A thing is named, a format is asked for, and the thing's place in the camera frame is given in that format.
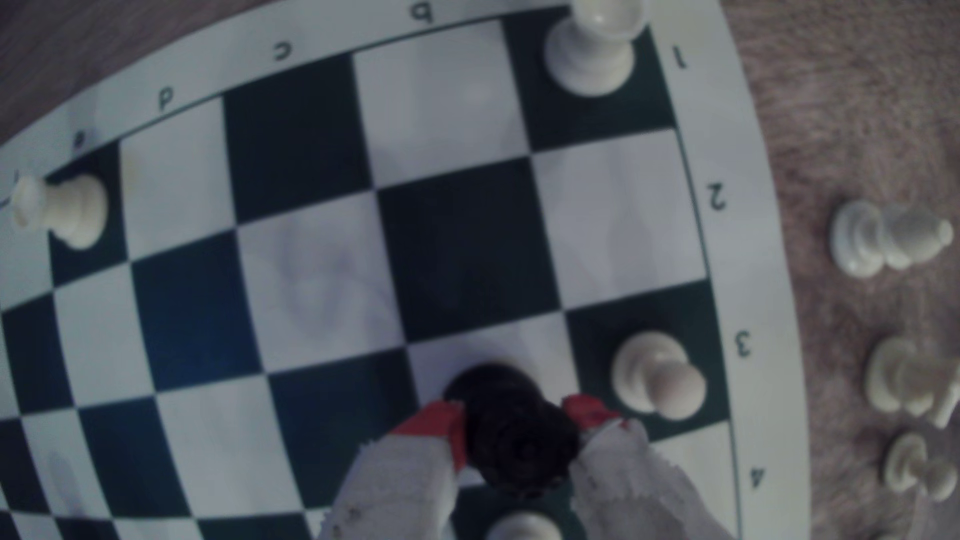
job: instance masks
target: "captured white pawn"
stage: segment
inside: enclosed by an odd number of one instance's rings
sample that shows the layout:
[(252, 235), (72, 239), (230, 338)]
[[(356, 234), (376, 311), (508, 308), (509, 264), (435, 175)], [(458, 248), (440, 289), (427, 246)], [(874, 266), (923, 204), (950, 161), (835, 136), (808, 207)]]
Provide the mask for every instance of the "captured white pawn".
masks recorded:
[(703, 406), (707, 380), (690, 363), (684, 346), (660, 331), (628, 339), (616, 353), (613, 391), (629, 408), (658, 412), (667, 420), (685, 420)]
[(649, 0), (573, 0), (573, 15), (547, 35), (544, 61), (558, 85), (583, 97), (609, 94), (634, 71)]
[(81, 175), (59, 185), (23, 177), (11, 198), (13, 224), (23, 231), (49, 230), (75, 250), (89, 248), (107, 226), (107, 191), (100, 180)]
[(926, 441), (918, 433), (905, 433), (894, 441), (883, 459), (883, 483), (897, 493), (920, 485), (921, 493), (940, 503), (957, 485), (957, 470), (942, 458), (930, 459)]
[(960, 358), (921, 355), (908, 339), (885, 339), (867, 362), (864, 391), (877, 410), (905, 409), (942, 430), (960, 402)]
[(520, 511), (500, 518), (486, 540), (564, 540), (557, 524), (537, 512)]
[(885, 265), (905, 270), (927, 262), (953, 243), (953, 226), (923, 208), (866, 201), (840, 207), (833, 216), (830, 251), (847, 275), (870, 278)]

